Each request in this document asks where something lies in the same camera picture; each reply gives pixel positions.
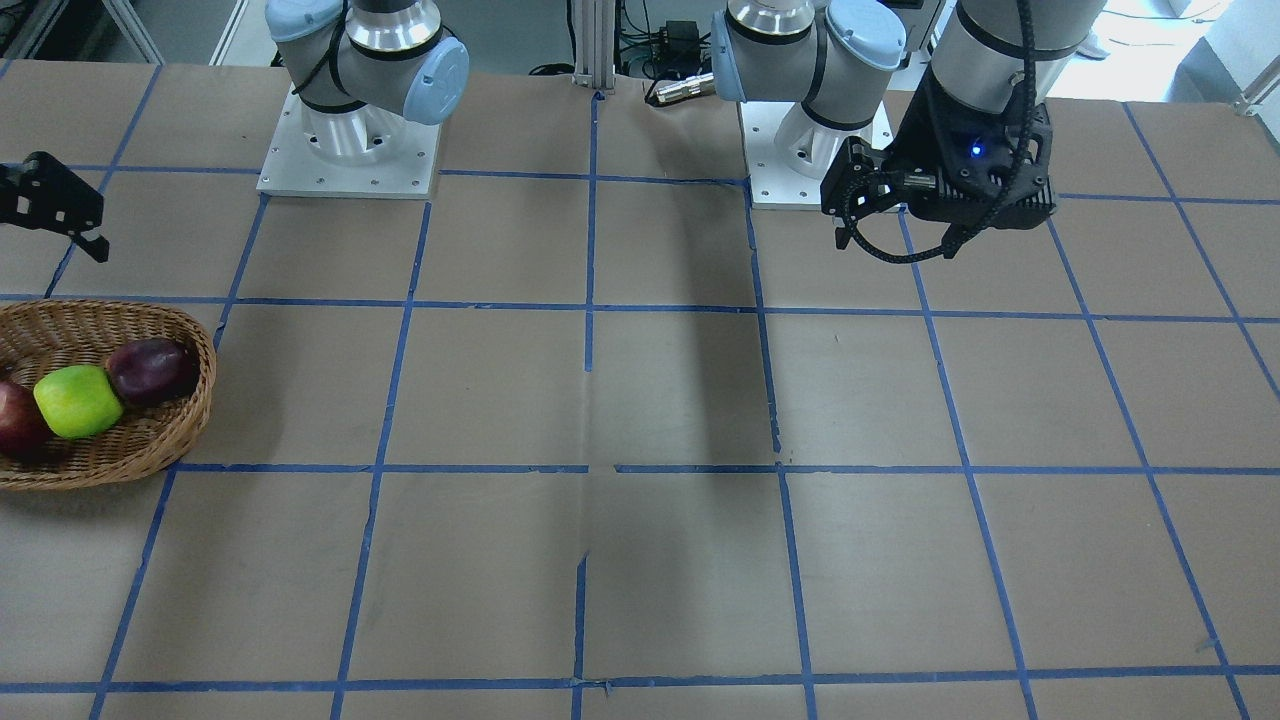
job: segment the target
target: light blue joint cap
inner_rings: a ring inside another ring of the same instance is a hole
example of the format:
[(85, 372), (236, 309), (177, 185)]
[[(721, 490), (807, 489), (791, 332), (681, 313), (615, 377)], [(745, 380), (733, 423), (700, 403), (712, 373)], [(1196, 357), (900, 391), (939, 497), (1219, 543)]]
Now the light blue joint cap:
[(840, 44), (868, 65), (886, 72), (901, 65), (906, 28), (876, 0), (832, 0), (827, 23)]
[(275, 42), (292, 42), (329, 27), (342, 14), (342, 0), (268, 0), (266, 27)]
[(730, 102), (746, 102), (742, 76), (733, 59), (733, 42), (724, 13), (712, 15), (712, 73), (716, 74), (716, 95)]
[(431, 49), (413, 76), (404, 96), (404, 119), (438, 126), (462, 100), (471, 72), (471, 55), (456, 37), (445, 37)]

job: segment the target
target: dark red apple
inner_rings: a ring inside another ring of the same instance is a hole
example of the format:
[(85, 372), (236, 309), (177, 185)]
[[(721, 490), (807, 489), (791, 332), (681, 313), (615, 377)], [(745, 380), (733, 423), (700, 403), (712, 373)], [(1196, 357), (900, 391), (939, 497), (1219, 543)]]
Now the dark red apple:
[(23, 457), (51, 437), (36, 396), (18, 383), (0, 382), (0, 452)]
[(163, 337), (122, 345), (106, 359), (115, 395), (137, 407), (191, 395), (200, 379), (200, 363), (182, 345)]

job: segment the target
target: electrical cable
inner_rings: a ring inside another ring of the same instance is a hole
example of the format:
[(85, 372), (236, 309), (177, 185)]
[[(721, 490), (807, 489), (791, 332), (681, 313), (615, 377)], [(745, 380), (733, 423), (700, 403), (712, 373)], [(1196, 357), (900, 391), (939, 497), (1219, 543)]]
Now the electrical cable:
[(320, 70), (323, 70), (325, 65), (329, 65), (330, 72), (334, 74), (334, 77), (337, 77), (337, 68), (334, 63), (337, 63), (338, 60), (338, 46), (342, 45), (342, 35), (343, 31), (346, 29), (347, 12), (349, 9), (351, 9), (351, 0), (342, 0), (342, 14), (338, 15), (337, 22), (334, 22), (333, 24), (333, 35), (329, 37), (329, 49), (325, 50), (325, 54), (320, 56), (320, 60), (317, 60), (315, 67), (311, 68), (311, 72), (307, 73), (307, 77), (302, 82), (300, 82), (297, 87), (293, 88), (293, 92), (291, 95), (300, 95), (303, 90), (306, 90), (307, 86), (310, 86), (316, 79), (316, 76), (320, 74)]
[[(911, 252), (909, 255), (895, 255), (892, 252), (886, 252), (879, 247), (872, 245), (865, 236), (858, 229), (858, 220), (852, 217), (852, 201), (854, 201), (854, 186), (850, 184), (841, 197), (840, 206), (844, 208), (841, 211), (841, 220), (845, 223), (845, 229), (849, 236), (858, 243), (859, 247), (865, 250), (869, 255), (877, 260), (884, 263), (891, 263), (895, 265), (908, 265), (913, 263), (919, 263), (922, 260), (929, 260), (937, 258), (938, 255), (955, 255), (966, 242), (978, 236), (982, 231), (991, 227), (991, 223), (996, 220), (996, 217), (1005, 210), (1006, 202), (1009, 201), (1009, 195), (1012, 192), (1014, 186), (1018, 183), (1018, 178), (1023, 172), (1023, 167), (1028, 160), (1028, 151), (1030, 150), (1030, 129), (1036, 118), (1036, 60), (1032, 59), (1032, 54), (1036, 50), (1036, 27), (1032, 23), (1032, 9), (1029, 0), (1018, 0), (1018, 18), (1021, 24), (1023, 31), (1023, 124), (1021, 136), (1018, 138), (1018, 147), (1014, 150), (1014, 168), (1012, 176), (1004, 183), (1000, 188), (1000, 193), (991, 201), (987, 208), (987, 213), (983, 214), (982, 219), (973, 227), (965, 228), (957, 237), (938, 243), (937, 247), (931, 250), (924, 250), (920, 252)], [(884, 181), (890, 179), (887, 173), (877, 172), (869, 176), (873, 182), (870, 187), (878, 187), (881, 184), (888, 184)]]

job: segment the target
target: metal mounting plate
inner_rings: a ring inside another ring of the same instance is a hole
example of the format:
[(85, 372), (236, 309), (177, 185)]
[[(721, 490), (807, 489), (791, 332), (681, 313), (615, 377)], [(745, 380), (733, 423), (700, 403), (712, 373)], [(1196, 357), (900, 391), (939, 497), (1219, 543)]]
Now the metal mounting plate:
[(435, 176), (439, 126), (404, 123), (384, 161), (338, 165), (315, 152), (302, 127), (302, 101), (289, 95), (262, 161), (257, 190), (288, 197), (376, 197), (429, 200)]
[[(751, 205), (762, 210), (818, 210), (822, 181), (792, 170), (783, 161), (773, 137), (795, 102), (742, 102), (742, 149), (751, 173)], [(893, 133), (881, 104), (872, 124), (858, 131), (877, 150), (884, 149)]]

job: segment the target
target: blue tape line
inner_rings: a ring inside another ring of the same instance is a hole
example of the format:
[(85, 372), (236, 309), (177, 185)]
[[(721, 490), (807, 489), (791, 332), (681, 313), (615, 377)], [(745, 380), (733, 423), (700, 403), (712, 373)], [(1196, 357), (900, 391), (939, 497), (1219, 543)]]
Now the blue tape line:
[(635, 475), (748, 475), (772, 474), (777, 471), (774, 465), (614, 465), (613, 470), (620, 474)]
[(507, 678), (507, 679), (392, 679), (347, 680), (347, 692), (406, 692), (406, 691), (563, 691), (572, 687), (568, 678)]
[(262, 229), (262, 218), (266, 217), (266, 206), (271, 204), (270, 195), (259, 195), (257, 197), (257, 211), (253, 213), (253, 224), (248, 228), (248, 237), (244, 240), (244, 249), (241, 251), (239, 263), (236, 264), (236, 275), (232, 278), (232, 288), (227, 292), (227, 300), (223, 302), (223, 313), (218, 318), (218, 329), (214, 331), (214, 347), (221, 347), (223, 333), (227, 331), (227, 323), (232, 315), (232, 307), (236, 305), (236, 297), (239, 295), (241, 282), (244, 279), (244, 270), (248, 268), (248, 259), (253, 254), (253, 246), (257, 243), (257, 233)]
[(1280, 477), (1280, 468), (1152, 468), (1157, 475)]
[(5, 694), (91, 694), (99, 683), (0, 683), (0, 696)]
[(591, 95), (590, 174), (588, 176), (586, 201), (586, 319), (582, 331), (582, 370), (588, 373), (595, 366), (595, 238), (600, 188), (600, 101), (603, 100), (603, 92), (596, 91)]
[[(1233, 665), (1236, 676), (1280, 676), (1280, 665)], [(1153, 665), (1128, 667), (1048, 667), (1032, 669), (1033, 680), (1080, 680), (1105, 678), (1219, 678), (1226, 670), (1220, 665)], [(1016, 680), (1016, 670), (947, 670), (937, 673), (823, 673), (813, 675), (815, 685), (879, 685), (989, 683)], [(348, 680), (348, 692), (406, 691), (563, 691), (576, 687), (673, 688), (673, 687), (785, 687), (803, 685), (799, 674), (776, 675), (692, 675), (692, 676), (622, 676), (608, 680), (580, 682), (575, 678), (404, 678)], [(182, 682), (113, 682), (110, 693), (301, 693), (332, 692), (335, 680), (182, 680)], [(0, 683), (5, 694), (91, 694), (100, 683)]]
[(160, 500), (156, 502), (155, 514), (151, 516), (151, 528), (147, 530), (147, 539), (142, 544), (142, 561), (137, 571), (133, 573), (133, 584), (129, 585), (129, 594), (124, 601), (124, 610), (120, 612), (120, 623), (115, 628), (115, 638), (111, 641), (111, 650), (106, 656), (106, 666), (102, 669), (102, 679), (93, 693), (93, 706), (90, 710), (90, 720), (99, 720), (102, 716), (102, 705), (106, 702), (106, 693), (111, 679), (115, 676), (115, 666), (120, 661), (120, 651), (124, 648), (124, 638), (129, 633), (129, 624), (133, 621), (133, 611), (138, 605), (138, 594), (142, 593), (142, 580), (151, 566), (151, 552), (156, 546), (156, 537), (160, 534), (160, 521), (164, 519), (165, 507), (169, 505), (169, 496), (173, 493), (174, 479), (178, 471), (170, 469), (165, 473), (164, 487), (160, 489)]
[[(1125, 111), (1129, 113), (1128, 105), (1125, 106)], [(1142, 137), (1140, 135), (1139, 137), (1142, 138), (1143, 145), (1148, 149), (1149, 152), (1149, 146), (1146, 145), (1146, 138)], [(1161, 179), (1164, 179), (1166, 187), (1169, 187), (1167, 178), (1165, 178), (1161, 174)], [(1220, 635), (1217, 634), (1217, 630), (1213, 626), (1213, 619), (1210, 616), (1208, 606), (1204, 603), (1204, 596), (1201, 593), (1199, 585), (1196, 583), (1196, 575), (1194, 573), (1192, 573), (1190, 562), (1188, 562), (1187, 560), (1187, 553), (1183, 550), (1181, 539), (1178, 537), (1178, 529), (1174, 527), (1174, 519), (1169, 512), (1169, 506), (1165, 503), (1165, 496), (1160, 491), (1160, 484), (1156, 482), (1156, 474), (1151, 470), (1151, 461), (1147, 459), (1147, 450), (1143, 446), (1142, 437), (1138, 434), (1138, 425), (1133, 419), (1133, 414), (1129, 411), (1129, 404), (1125, 401), (1124, 392), (1121, 392), (1120, 389), (1120, 382), (1116, 378), (1115, 369), (1111, 365), (1111, 359), (1107, 355), (1106, 346), (1103, 346), (1102, 343), (1102, 334), (1098, 332), (1097, 323), (1094, 323), (1093, 318), (1089, 316), (1088, 302), (1085, 302), (1084, 300), (1084, 293), (1080, 291), (1080, 283), (1076, 281), (1075, 272), (1071, 269), (1071, 261), (1066, 256), (1066, 247), (1062, 245), (1062, 238), (1059, 234), (1057, 225), (1053, 223), (1052, 219), (1048, 220), (1048, 231), (1050, 236), (1053, 238), (1055, 247), (1057, 247), (1059, 258), (1061, 258), (1062, 260), (1062, 266), (1066, 269), (1066, 277), (1071, 283), (1071, 291), (1075, 293), (1075, 300), (1080, 305), (1080, 311), (1084, 313), (1085, 315), (1084, 322), (1089, 328), (1089, 336), (1093, 338), (1093, 345), (1097, 348), (1098, 359), (1102, 361), (1102, 369), (1103, 372), (1106, 372), (1107, 383), (1111, 384), (1111, 392), (1115, 395), (1116, 405), (1120, 407), (1120, 415), (1124, 418), (1125, 428), (1128, 428), (1129, 437), (1133, 439), (1134, 450), (1138, 454), (1138, 461), (1142, 462), (1142, 466), (1146, 470), (1147, 483), (1151, 487), (1152, 496), (1155, 496), (1156, 498), (1156, 506), (1160, 510), (1161, 520), (1164, 520), (1165, 523), (1165, 530), (1169, 533), (1170, 542), (1172, 542), (1174, 552), (1178, 555), (1178, 564), (1181, 566), (1183, 575), (1185, 575), (1187, 578), (1187, 584), (1190, 587), (1192, 597), (1196, 600), (1196, 607), (1197, 610), (1199, 610), (1201, 619), (1204, 623), (1204, 629), (1208, 632), (1210, 638), (1219, 639), (1219, 642), (1213, 643), (1213, 648), (1217, 652), (1219, 664), (1225, 669), (1226, 682), (1228, 685), (1230, 685), (1231, 688), (1231, 696), (1236, 701), (1236, 707), (1240, 711), (1242, 719), (1248, 720), (1249, 712), (1244, 707), (1244, 698), (1240, 694), (1239, 684), (1235, 682), (1234, 675), (1231, 675), (1230, 673), (1230, 661), (1226, 657), (1226, 651), (1222, 648)]]
[(815, 675), (819, 685), (904, 685), (936, 683), (993, 683), (1016, 680), (1016, 670), (952, 670), (945, 673), (828, 673)]
[[(124, 128), (124, 137), (120, 138), (120, 143), (115, 147), (115, 154), (111, 155), (111, 164), (108, 165), (106, 174), (102, 176), (102, 182), (97, 184), (99, 195), (106, 192), (106, 186), (111, 182), (111, 176), (115, 168), (120, 164), (120, 158), (124, 155), (124, 149), (128, 147), (129, 140), (133, 137), (133, 131), (138, 127), (138, 120), (142, 119), (142, 111), (146, 110), (147, 101), (151, 100), (151, 92), (156, 87), (156, 81), (160, 79), (160, 70), (164, 69), (163, 65), (156, 65), (155, 70), (151, 72), (151, 81), (147, 82), (147, 88), (142, 92), (142, 99), (138, 100), (138, 106), (133, 110), (133, 118), (129, 119), (128, 127)], [(68, 242), (67, 251), (63, 252), (63, 259), (58, 261), (58, 266), (54, 268), (54, 277), (50, 278), (49, 286), (45, 288), (45, 297), (54, 295), (54, 290), (58, 288), (58, 283), (61, 282), (63, 275), (67, 273), (67, 266), (70, 265), (72, 258), (76, 255), (76, 243)]]
[(114, 693), (315, 693), (332, 692), (333, 680), (188, 680), (173, 683), (111, 683)]
[(413, 307), (426, 310), (557, 310), (577, 313), (586, 310), (586, 305), (575, 302), (480, 302), (466, 300), (415, 300)]
[[(915, 252), (911, 243), (911, 231), (906, 225), (906, 214), (897, 214), (897, 223), (902, 231), (902, 240), (906, 242), (906, 251)], [(1032, 683), (1027, 675), (1027, 657), (1023, 653), (1023, 642), (1018, 634), (1018, 624), (1014, 620), (1014, 606), (1009, 600), (1009, 589), (1005, 587), (1005, 574), (1000, 568), (1000, 556), (996, 553), (996, 542), (991, 534), (991, 525), (987, 523), (987, 510), (982, 503), (982, 492), (978, 489), (978, 480), (974, 477), (969, 450), (965, 446), (964, 430), (960, 427), (960, 414), (956, 410), (955, 395), (951, 392), (951, 380), (947, 374), (946, 363), (942, 357), (942, 343), (938, 341), (938, 331), (933, 322), (933, 313), (929, 309), (929, 297), (924, 291), (924, 277), (919, 264), (911, 265), (911, 274), (915, 277), (915, 288), (920, 296), (920, 309), (924, 311), (924, 325), (929, 333), (929, 345), (933, 346), (933, 357), (938, 364), (938, 380), (942, 383), (942, 396), (947, 402), (947, 415), (951, 418), (951, 430), (955, 434), (956, 451), (960, 454), (960, 462), (964, 465), (965, 483), (969, 486), (969, 498), (973, 502), (974, 514), (978, 518), (978, 529), (982, 532), (982, 543), (987, 550), (987, 560), (991, 564), (991, 574), (996, 582), (996, 594), (1000, 598), (1000, 609), (1005, 616), (1005, 625), (1009, 630), (1009, 644), (1014, 653), (1014, 664), (1018, 669), (1018, 684), (1023, 689), (1023, 700), (1027, 703), (1027, 715), (1030, 720), (1038, 720), (1036, 698), (1032, 694)]]
[(724, 688), (803, 684), (804, 678), (795, 674), (744, 676), (690, 675), (687, 678), (637, 675), (609, 679), (609, 685), (614, 688)]
[(643, 183), (643, 184), (704, 184), (745, 187), (746, 181), (733, 178), (646, 178), (639, 176), (598, 176), (602, 182)]
[(118, 173), (196, 173), (202, 176), (256, 176), (261, 168), (182, 168), (177, 165), (116, 165)]
[(1248, 200), (1243, 197), (1179, 197), (1185, 205), (1280, 205), (1280, 200)]
[(887, 315), (891, 318), (920, 318), (919, 310), (893, 307), (765, 307), (767, 315)]
[(396, 360), (392, 363), (392, 377), (387, 388), (387, 410), (383, 414), (383, 429), (378, 437), (378, 455), (372, 482), (369, 487), (369, 519), (365, 534), (360, 542), (360, 560), (356, 564), (356, 583), (351, 593), (351, 610), (347, 614), (347, 632), (342, 641), (342, 657), (338, 661), (338, 687), (333, 692), (330, 720), (342, 717), (342, 705), (346, 697), (347, 678), (351, 675), (351, 656), (356, 647), (356, 629), (360, 624), (360, 607), (364, 602), (365, 578), (369, 575), (369, 555), (374, 546), (374, 528), (378, 524), (378, 501), (381, 496), (383, 473), (387, 464), (387, 446), (392, 438), (392, 425), (396, 420), (396, 401), (399, 396), (401, 374), (404, 369), (404, 350), (408, 347), (410, 327), (413, 322), (413, 297), (417, 295), (419, 278), (422, 269), (422, 256), (426, 254), (426, 238), (431, 225), (431, 204), (422, 206), (422, 222), (419, 227), (417, 247), (413, 251), (413, 268), (410, 274), (408, 290), (404, 293), (401, 315), (399, 336), (396, 341)]
[(591, 179), (581, 173), (525, 173), (520, 170), (440, 170), (442, 176), (467, 178), (524, 178), (524, 179)]
[(788, 475), (961, 475), (960, 465), (787, 465)]
[(1236, 675), (1280, 675), (1280, 665), (1233, 665)]
[(573, 698), (570, 707), (571, 720), (582, 720), (582, 675), (586, 664), (586, 561), (590, 552), (577, 564), (577, 577), (573, 588)]
[(177, 462), (174, 465), (183, 473), (311, 473), (311, 474), (342, 474), (342, 473), (370, 473), (372, 465), (312, 465), (306, 462)]
[(800, 652), (800, 678), (804, 684), (805, 710), (809, 720), (818, 720), (818, 693), (813, 687), (813, 660), (809, 655), (809, 621), (804, 611), (804, 583), (800, 579), (800, 553), (796, 548), (795, 514), (791, 511), (791, 486), (780, 464), (778, 495), (782, 501), (782, 529), (787, 541), (787, 566), (791, 573), (791, 603), (796, 614), (796, 637)]
[[(1271, 386), (1271, 395), (1280, 400), (1280, 384), (1276, 384), (1275, 375), (1271, 374), (1270, 368), (1267, 368), (1266, 360), (1262, 359), (1262, 354), (1258, 351), (1258, 346), (1253, 342), (1253, 336), (1249, 333), (1249, 328), (1240, 320), (1240, 313), (1235, 309), (1235, 302), (1231, 300), (1230, 293), (1226, 292), (1226, 286), (1222, 283), (1222, 277), (1219, 275), (1217, 268), (1213, 266), (1213, 261), (1210, 260), (1208, 252), (1204, 250), (1204, 243), (1201, 242), (1199, 233), (1196, 232), (1196, 227), (1192, 224), (1190, 218), (1187, 215), (1187, 208), (1183, 206), (1183, 201), (1178, 197), (1178, 192), (1174, 191), (1174, 186), (1169, 182), (1169, 176), (1165, 174), (1165, 169), (1160, 165), (1160, 159), (1156, 158), (1155, 150), (1152, 150), (1151, 143), (1147, 141), (1147, 136), (1142, 132), (1142, 127), (1138, 124), (1137, 115), (1133, 114), (1133, 108), (1128, 102), (1121, 104), (1124, 106), (1125, 115), (1129, 117), (1129, 123), (1133, 124), (1133, 131), (1138, 133), (1138, 140), (1142, 141), (1143, 150), (1147, 151), (1147, 158), (1151, 159), (1151, 164), (1156, 168), (1156, 173), (1160, 176), (1160, 182), (1165, 183), (1165, 190), (1169, 191), (1169, 197), (1172, 199), (1174, 206), (1178, 208), (1178, 214), (1183, 219), (1183, 225), (1187, 227), (1187, 232), (1192, 236), (1192, 242), (1196, 243), (1196, 251), (1199, 252), (1201, 260), (1204, 261), (1204, 268), (1208, 270), (1210, 277), (1213, 278), (1213, 284), (1217, 286), (1217, 292), (1222, 296), (1222, 301), (1226, 302), (1226, 309), (1231, 313), (1231, 318), (1235, 324), (1240, 328), (1240, 333), (1244, 336), (1245, 345), (1249, 346), (1249, 352), (1253, 354), (1253, 360), (1258, 364), (1262, 370), (1262, 375), (1266, 378), (1267, 384)], [(1243, 715), (1248, 715), (1244, 710), (1243, 702), (1240, 703), (1240, 711)]]
[(1220, 665), (1176, 665), (1167, 667), (1069, 667), (1030, 670), (1034, 680), (1084, 680), (1098, 678), (1203, 678), (1221, 676)]
[(760, 333), (760, 359), (764, 368), (764, 392), (769, 404), (769, 433), (773, 438), (774, 471), (778, 474), (778, 495), (782, 503), (782, 528), (787, 541), (787, 564), (791, 574), (791, 603), (795, 607), (796, 643), (800, 655), (800, 675), (804, 684), (805, 714), (808, 720), (818, 720), (818, 694), (813, 687), (813, 662), (809, 656), (809, 624), (804, 611), (804, 588), (800, 582), (800, 557), (796, 551), (795, 516), (791, 512), (791, 488), (782, 468), (782, 430), (778, 424), (778, 398), (773, 382), (773, 359), (769, 352), (769, 322), (764, 305), (764, 281), (760, 274), (760, 247), (751, 219), (751, 187), (744, 183), (742, 213), (746, 220), (746, 245), (751, 250), (751, 291), (755, 295), (755, 322)]
[(1240, 313), (1235, 307), (1235, 302), (1231, 296), (1226, 292), (1226, 286), (1222, 283), (1221, 275), (1217, 274), (1217, 268), (1213, 266), (1213, 261), (1210, 260), (1208, 252), (1204, 250), (1204, 243), (1201, 242), (1199, 234), (1196, 232), (1196, 227), (1192, 225), (1190, 218), (1187, 215), (1187, 209), (1183, 208), (1181, 202), (1176, 204), (1178, 214), (1183, 218), (1183, 224), (1187, 225), (1187, 232), (1192, 236), (1192, 242), (1196, 243), (1196, 250), (1199, 252), (1201, 259), (1204, 261), (1204, 266), (1208, 269), (1208, 274), (1213, 278), (1213, 284), (1217, 286), (1217, 291), (1222, 295), (1222, 301), (1226, 302), (1226, 309), (1231, 313), (1231, 318), (1235, 324), (1240, 328), (1240, 333), (1244, 334), (1244, 342), (1249, 346), (1249, 352), (1253, 354), (1253, 360), (1258, 364), (1262, 370), (1262, 375), (1267, 379), (1267, 384), (1271, 386), (1271, 395), (1280, 400), (1280, 386), (1276, 384), (1275, 375), (1267, 368), (1266, 360), (1262, 359), (1262, 354), (1258, 351), (1258, 346), (1253, 342), (1253, 334), (1249, 333), (1249, 328), (1240, 319)]
[[(620, 474), (644, 475), (705, 475), (705, 474), (769, 474), (773, 465), (614, 465)], [(783, 465), (788, 475), (833, 474), (833, 475), (959, 475), (963, 465)], [(1069, 465), (969, 465), (975, 475), (1242, 475), (1242, 477), (1280, 477), (1280, 468), (1137, 468), (1114, 466), (1069, 466)]]
[[(0, 293), (0, 300), (38, 300), (36, 293)], [(180, 296), (180, 295), (81, 295), (81, 293), (55, 293), (54, 297), (78, 297), (84, 300), (116, 300), (136, 302), (160, 304), (188, 304), (188, 305), (221, 305), (225, 297), (212, 296)], [(278, 306), (315, 306), (315, 307), (401, 307), (399, 300), (367, 300), (367, 299), (325, 299), (325, 297), (237, 297), (234, 305), (278, 305)], [(484, 302), (474, 300), (415, 300), (413, 307), (429, 310), (521, 310), (521, 311), (557, 311), (581, 313), (588, 309), (585, 304), (576, 302)], [(596, 313), (696, 313), (696, 314), (727, 314), (750, 315), (758, 310), (745, 305), (623, 305), (623, 304), (595, 304), (591, 309)], [(877, 307), (765, 307), (768, 315), (858, 315), (858, 316), (900, 316), (923, 318), (920, 310), (908, 309), (877, 309)], [(1083, 320), (1084, 315), (1078, 313), (1007, 313), (1007, 311), (982, 311), (982, 310), (933, 310), (934, 318), (969, 318), (969, 319), (1018, 319), (1018, 320)], [(1202, 315), (1091, 315), (1097, 320), (1111, 320), (1119, 323), (1216, 323), (1235, 324), (1235, 318), (1213, 318)], [(1240, 318), (1239, 322), (1248, 324), (1280, 324), (1280, 318)]]
[(238, 297), (236, 305), (280, 305), (302, 307), (403, 307), (403, 300), (326, 300), (323, 297)]
[[(596, 120), (599, 115), (595, 113), (595, 106), (599, 100), (591, 99), (593, 104), (593, 131), (596, 127)], [(462, 169), (445, 169), (440, 170), (442, 176), (458, 176), (458, 177), (472, 177), (472, 178), (522, 178), (522, 179), (576, 179), (576, 181), (590, 181), (595, 179), (598, 182), (617, 182), (617, 183), (644, 183), (644, 184), (709, 184), (709, 186), (730, 186), (730, 187), (742, 187), (746, 181), (735, 178), (649, 178), (640, 176), (602, 176), (596, 172), (596, 163), (591, 163), (591, 170), (588, 174), (581, 173), (531, 173), (524, 170), (462, 170)]]
[(764, 281), (760, 275), (760, 247), (755, 241), (755, 223), (751, 220), (751, 187), (742, 186), (742, 204), (746, 218), (746, 245), (751, 249), (751, 291), (755, 293), (755, 322), (760, 331), (760, 357), (764, 363), (764, 392), (769, 402), (769, 433), (773, 452), (782, 452), (782, 430), (778, 427), (778, 397), (773, 384), (773, 359), (769, 354), (769, 322), (764, 305)]
[(1116, 202), (1171, 202), (1167, 197), (1152, 195), (1098, 195), (1093, 192), (1060, 192), (1059, 197), (1066, 200), (1110, 200)]
[(530, 474), (530, 473), (543, 473), (543, 474), (567, 474), (567, 475), (585, 475), (590, 471), (588, 465), (396, 465), (384, 464), (381, 465), (384, 473), (403, 473), (403, 474), (486, 474), (486, 475), (500, 475), (500, 474)]
[[(1175, 202), (1172, 197), (1153, 197), (1149, 195), (1094, 195), (1088, 192), (1060, 192), (1059, 197), (1068, 200), (1107, 200), (1117, 202)], [(1245, 197), (1178, 197), (1176, 202), (1192, 205), (1280, 205), (1280, 200)]]
[(594, 310), (603, 313), (701, 313), (701, 314), (727, 314), (751, 315), (755, 307), (736, 305), (594, 305)]
[(51, 297), (68, 297), (79, 300), (110, 300), (119, 302), (155, 302), (155, 304), (186, 304), (186, 305), (223, 305), (225, 297), (214, 296), (183, 296), (183, 295), (81, 295), (81, 293), (54, 293)]
[(590, 552), (577, 564), (577, 577), (573, 589), (573, 678), (582, 679), (582, 665), (586, 662), (586, 561)]

